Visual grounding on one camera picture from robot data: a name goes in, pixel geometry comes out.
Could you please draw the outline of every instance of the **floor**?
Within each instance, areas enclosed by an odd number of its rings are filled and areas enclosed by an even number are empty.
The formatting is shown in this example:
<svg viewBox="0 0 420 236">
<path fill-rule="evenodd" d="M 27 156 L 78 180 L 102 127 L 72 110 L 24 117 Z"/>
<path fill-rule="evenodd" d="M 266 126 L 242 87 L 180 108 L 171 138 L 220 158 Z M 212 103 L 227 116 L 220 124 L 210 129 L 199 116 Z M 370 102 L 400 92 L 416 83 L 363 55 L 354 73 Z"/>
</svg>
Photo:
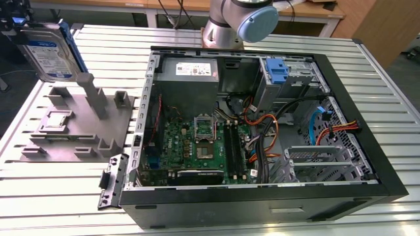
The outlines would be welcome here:
<svg viewBox="0 0 420 236">
<path fill-rule="evenodd" d="M 38 82 L 34 72 L 14 72 L 16 70 L 32 70 L 22 57 L 16 47 L 0 36 L 0 78 L 10 85 L 7 91 L 0 92 L 0 138 L 18 114 L 26 98 Z M 414 106 L 420 110 L 420 63 L 406 59 L 400 55 L 387 72 L 396 85 L 411 100 Z"/>
<path fill-rule="evenodd" d="M 402 54 L 387 69 L 387 73 L 420 111 L 420 63 L 408 60 Z"/>
</svg>

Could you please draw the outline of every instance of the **hard drive label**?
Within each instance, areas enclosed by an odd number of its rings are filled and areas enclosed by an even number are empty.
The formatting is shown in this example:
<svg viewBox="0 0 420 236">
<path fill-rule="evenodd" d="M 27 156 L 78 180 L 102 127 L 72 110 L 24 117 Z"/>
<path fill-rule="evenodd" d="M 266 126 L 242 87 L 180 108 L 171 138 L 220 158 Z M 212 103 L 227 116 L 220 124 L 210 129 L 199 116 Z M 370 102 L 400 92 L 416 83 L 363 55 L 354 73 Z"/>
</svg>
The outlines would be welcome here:
<svg viewBox="0 0 420 236">
<path fill-rule="evenodd" d="M 71 78 L 71 69 L 62 58 L 58 44 L 47 41 L 30 41 L 28 49 L 43 71 L 55 78 Z"/>
</svg>

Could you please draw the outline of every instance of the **aluminum slotted surface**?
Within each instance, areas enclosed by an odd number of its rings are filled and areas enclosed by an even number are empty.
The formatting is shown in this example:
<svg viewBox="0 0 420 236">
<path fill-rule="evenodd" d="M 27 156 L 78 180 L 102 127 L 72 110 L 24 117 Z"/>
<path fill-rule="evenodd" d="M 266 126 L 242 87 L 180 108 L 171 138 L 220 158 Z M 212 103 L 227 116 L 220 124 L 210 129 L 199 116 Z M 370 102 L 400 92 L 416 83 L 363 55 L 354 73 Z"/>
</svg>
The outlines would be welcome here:
<svg viewBox="0 0 420 236">
<path fill-rule="evenodd" d="M 150 47 L 200 47 L 194 30 L 86 25 L 76 44 L 95 85 L 106 94 L 126 90 L 136 96 L 138 116 Z M 420 226 L 420 125 L 419 115 L 399 90 L 371 65 L 374 61 L 347 39 L 270 36 L 246 49 L 326 54 L 374 131 L 410 196 L 371 206 L 335 222 L 154 230 L 162 235 L 416 235 Z M 98 211 L 102 170 L 107 163 L 22 163 L 23 145 L 51 105 L 44 97 L 52 84 L 38 83 L 0 141 L 0 235 L 111 235 L 144 232 L 123 210 Z M 76 83 L 67 86 L 83 94 Z M 132 131 L 135 122 L 130 123 Z M 131 144 L 127 135 L 126 144 Z"/>
</svg>

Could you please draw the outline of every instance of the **blue cable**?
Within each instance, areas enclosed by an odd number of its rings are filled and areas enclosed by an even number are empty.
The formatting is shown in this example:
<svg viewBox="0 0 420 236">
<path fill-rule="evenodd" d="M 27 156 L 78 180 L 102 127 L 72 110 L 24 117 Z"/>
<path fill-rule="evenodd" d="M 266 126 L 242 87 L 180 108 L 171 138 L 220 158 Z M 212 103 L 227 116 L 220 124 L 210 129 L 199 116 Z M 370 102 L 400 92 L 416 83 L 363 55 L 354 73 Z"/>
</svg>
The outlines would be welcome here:
<svg viewBox="0 0 420 236">
<path fill-rule="evenodd" d="M 311 140 L 311 144 L 315 145 L 315 137 L 314 137 L 314 125 L 315 125 L 315 118 L 318 116 L 318 114 L 322 114 L 323 112 L 320 110 L 316 110 L 311 116 L 311 121 L 310 121 L 310 140 Z"/>
<path fill-rule="evenodd" d="M 315 145 L 316 144 L 316 140 L 314 137 L 314 125 L 315 125 L 315 118 L 318 116 L 318 114 L 323 114 L 324 112 L 327 112 L 327 114 L 332 114 L 332 111 L 326 111 L 326 109 L 323 107 L 318 107 L 318 110 L 314 112 L 312 116 L 311 116 L 311 121 L 310 121 L 310 140 L 311 140 L 311 144 Z"/>
</svg>

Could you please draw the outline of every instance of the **table leg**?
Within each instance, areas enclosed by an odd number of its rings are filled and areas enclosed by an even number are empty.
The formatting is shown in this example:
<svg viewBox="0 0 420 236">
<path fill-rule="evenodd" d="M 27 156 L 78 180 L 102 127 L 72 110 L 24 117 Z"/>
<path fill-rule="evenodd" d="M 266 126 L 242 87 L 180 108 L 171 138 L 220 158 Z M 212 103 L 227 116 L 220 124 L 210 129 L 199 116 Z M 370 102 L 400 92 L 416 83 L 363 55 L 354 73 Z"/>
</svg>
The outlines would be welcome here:
<svg viewBox="0 0 420 236">
<path fill-rule="evenodd" d="M 320 33 L 320 36 L 319 37 L 326 37 L 326 38 L 330 38 L 331 35 L 334 34 L 335 32 L 335 29 L 336 29 L 336 26 L 340 22 L 340 19 L 334 19 L 331 18 L 327 22 L 327 24 L 324 25 L 324 28 L 323 28 L 323 31 Z"/>
</svg>

